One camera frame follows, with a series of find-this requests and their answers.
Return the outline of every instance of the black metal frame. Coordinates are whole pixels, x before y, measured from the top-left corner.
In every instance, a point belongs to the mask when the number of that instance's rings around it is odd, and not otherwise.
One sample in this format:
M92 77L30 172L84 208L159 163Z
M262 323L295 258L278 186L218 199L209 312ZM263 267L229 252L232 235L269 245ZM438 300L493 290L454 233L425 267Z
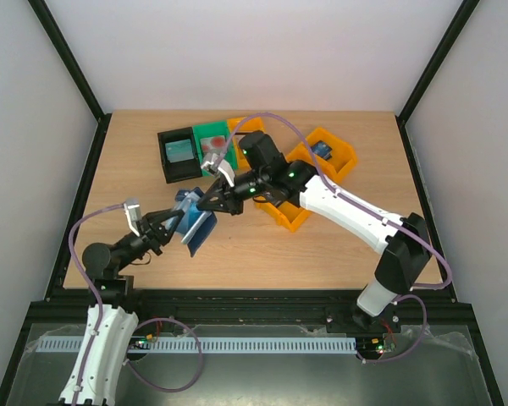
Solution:
M28 0L28 2L41 21L42 26L57 49L74 82L77 84L94 117L98 120L98 127L69 216L63 241L60 245L58 257L52 270L51 279L47 287L46 300L34 302L30 305L0 388L0 406L5 405L7 402L17 365L23 353L32 324L49 322L75 324L86 322L86 308L89 304L86 289L63 288L65 272L70 260L67 236L72 225L82 216L85 210L86 200L111 119L111 114L105 114L100 108L45 1ZM434 224L431 207L423 188L416 157L406 132L406 122L478 3L479 0L464 0L462 2L402 112L395 118L422 206L423 215L428 225L428 231L434 248L440 253L442 253L442 247ZM442 268L441 273L445 277L445 272ZM140 319L143 319L152 315L173 315L187 324L221 322L233 324L235 322L239 323L241 318L241 323L250 324L296 324L296 320L300 319L304 324L320 325L327 324L328 315L337 320L338 317L335 315L338 315L340 312L346 312L359 293L360 290L356 289L338 291L143 290L139 292L140 303L143 303L142 312L139 316ZM424 299L428 308L430 324L468 326L474 348L480 359L480 365L491 399L494 404L503 404L472 307L469 304L457 303L456 293L452 285L441 291L420 292L419 295ZM400 304L400 306L395 308L395 313L399 316L402 323L421 323L421 309L414 303L404 302ZM331 328L339 329L338 322L334 321ZM343 332L350 332L350 328L346 327L346 330L343 330ZM362 332L353 333L357 337L368 336L368 334Z

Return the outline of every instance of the wooden tabletop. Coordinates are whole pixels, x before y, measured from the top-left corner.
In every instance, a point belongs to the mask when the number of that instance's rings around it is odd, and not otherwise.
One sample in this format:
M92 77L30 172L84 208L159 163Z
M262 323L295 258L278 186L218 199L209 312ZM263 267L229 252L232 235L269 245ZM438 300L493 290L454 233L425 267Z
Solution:
M174 205L177 189L206 189L212 178L166 184L157 132L248 115L245 111L117 111L109 125L86 213L137 197L143 214ZM400 134L391 112L277 112L303 134L322 126L348 141L358 163L341 185L387 211L422 213ZM288 153L299 140L283 124L263 119L279 149ZM362 240L324 217L313 214L291 233L265 212L245 202L240 216L219 213L217 227L190 258L174 240L146 266L128 266L137 288L339 289L363 288L372 278L379 255ZM114 243L128 229L123 211L86 222L76 242L79 254L90 243ZM440 281L431 260L420 281ZM70 262L66 288L85 287Z

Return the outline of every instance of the table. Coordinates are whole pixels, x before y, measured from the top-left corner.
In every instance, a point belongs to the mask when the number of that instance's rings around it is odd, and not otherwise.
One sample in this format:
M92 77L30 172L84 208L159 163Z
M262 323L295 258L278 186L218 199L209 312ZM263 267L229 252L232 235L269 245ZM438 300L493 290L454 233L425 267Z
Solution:
M113 113L85 213L137 197L143 213L174 205L177 189L206 189L213 178L166 184L157 132L245 116L247 111L116 111ZM276 112L309 134L322 126L352 144L358 163L341 185L385 210L422 213L392 112ZM299 140L283 124L263 119L266 131L286 154ZM106 213L86 222L75 248L93 242L114 243L128 229L124 213ZM136 288L185 289L346 289L363 288L379 256L362 240L324 217L313 214L291 233L265 212L245 203L245 212L218 214L218 225L194 258L175 238L145 266L128 266ZM420 281L436 283L436 261ZM70 262L66 288L83 288Z

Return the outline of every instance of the wall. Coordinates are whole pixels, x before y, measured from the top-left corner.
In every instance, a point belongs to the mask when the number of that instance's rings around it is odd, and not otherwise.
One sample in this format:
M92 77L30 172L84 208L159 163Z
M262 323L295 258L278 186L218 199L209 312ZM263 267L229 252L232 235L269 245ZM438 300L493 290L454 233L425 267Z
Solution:
M461 0L48 0L106 111L399 111Z
M26 1L0 1L0 383L43 298L96 121Z
M508 1L479 4L408 129L508 404Z

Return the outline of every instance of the orange bin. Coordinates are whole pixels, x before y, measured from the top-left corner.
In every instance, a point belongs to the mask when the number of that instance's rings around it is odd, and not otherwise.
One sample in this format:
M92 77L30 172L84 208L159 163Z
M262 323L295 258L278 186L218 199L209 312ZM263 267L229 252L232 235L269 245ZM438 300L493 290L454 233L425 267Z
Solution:
M231 133L235 127L237 127L237 124L239 124L239 121L242 120L244 117L238 117L238 118L230 118L228 120L228 129ZM244 123L240 129L237 130L238 133L251 133L253 131L261 130L265 133L265 128L263 127L263 121L261 117L253 118L252 120L247 121ZM240 134L238 134L239 137L234 137L234 148L235 148L235 156L237 157L237 167L239 169L250 169L250 165L248 164L248 161L246 160L245 156L243 155L243 151L239 148L239 145L237 144L238 139L240 138Z
M331 147L331 157L327 161L319 156L316 156L316 158L322 171L337 184L357 164L356 152L352 145L322 127L312 131L306 141L308 145L315 145L318 141L323 141ZM302 142L286 156L286 160L288 162L301 160L312 165L312 159ZM279 226L288 228L292 233L312 214L311 211L302 207L295 207L287 201L279 207L275 207L271 203L255 202L254 205L273 217Z

